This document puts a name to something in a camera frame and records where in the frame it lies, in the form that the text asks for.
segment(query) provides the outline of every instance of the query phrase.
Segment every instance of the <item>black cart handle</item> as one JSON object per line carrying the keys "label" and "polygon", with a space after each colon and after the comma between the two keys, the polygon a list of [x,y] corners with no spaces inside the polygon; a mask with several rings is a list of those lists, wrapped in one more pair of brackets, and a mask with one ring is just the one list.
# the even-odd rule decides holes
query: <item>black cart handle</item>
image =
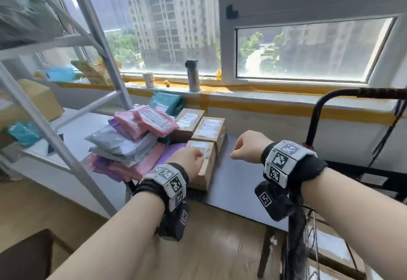
{"label": "black cart handle", "polygon": [[344,88],[327,93],[326,95],[322,96],[315,104],[314,110],[312,112],[311,122],[308,129],[307,140],[304,143],[306,147],[312,148],[313,146],[323,105],[328,100],[339,96],[354,96],[357,98],[372,98],[372,99],[407,100],[407,89],[361,87],[361,88]]}

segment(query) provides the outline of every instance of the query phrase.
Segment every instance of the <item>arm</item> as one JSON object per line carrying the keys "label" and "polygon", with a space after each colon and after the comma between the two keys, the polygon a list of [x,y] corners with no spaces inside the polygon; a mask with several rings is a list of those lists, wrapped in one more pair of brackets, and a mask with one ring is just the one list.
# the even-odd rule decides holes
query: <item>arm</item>
{"label": "arm", "polygon": [[[203,164],[196,148],[182,148],[167,162],[180,164],[194,179]],[[150,192],[137,193],[48,279],[129,280],[164,214],[164,202]]]}
{"label": "arm", "polygon": [[[231,158],[260,163],[271,143],[249,130]],[[301,194],[376,272],[385,279],[406,279],[407,206],[329,168],[303,182]]]}

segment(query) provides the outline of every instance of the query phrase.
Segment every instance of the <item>bottle lid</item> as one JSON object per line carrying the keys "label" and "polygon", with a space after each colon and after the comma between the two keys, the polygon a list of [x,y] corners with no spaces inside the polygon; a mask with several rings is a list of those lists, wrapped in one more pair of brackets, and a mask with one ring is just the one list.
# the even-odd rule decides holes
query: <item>bottle lid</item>
{"label": "bottle lid", "polygon": [[185,67],[186,68],[196,68],[198,66],[197,60],[186,60]]}

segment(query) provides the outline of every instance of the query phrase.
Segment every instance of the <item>gray tabletop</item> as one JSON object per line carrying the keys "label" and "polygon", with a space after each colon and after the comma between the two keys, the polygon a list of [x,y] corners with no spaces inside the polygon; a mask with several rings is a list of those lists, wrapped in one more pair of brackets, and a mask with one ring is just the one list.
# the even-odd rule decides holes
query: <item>gray tabletop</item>
{"label": "gray tabletop", "polygon": [[230,159],[237,137],[226,136],[212,172],[208,192],[189,189],[187,197],[249,220],[288,231],[288,218],[273,221],[254,194],[263,181],[263,165]]}

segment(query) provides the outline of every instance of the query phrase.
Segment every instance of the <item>person's left hand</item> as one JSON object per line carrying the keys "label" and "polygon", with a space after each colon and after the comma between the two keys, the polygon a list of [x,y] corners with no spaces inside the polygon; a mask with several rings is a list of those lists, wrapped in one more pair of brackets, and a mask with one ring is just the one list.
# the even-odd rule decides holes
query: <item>person's left hand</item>
{"label": "person's left hand", "polygon": [[204,163],[201,151],[196,147],[183,147],[178,149],[167,159],[166,163],[175,162],[181,165],[188,174],[191,182],[196,178]]}

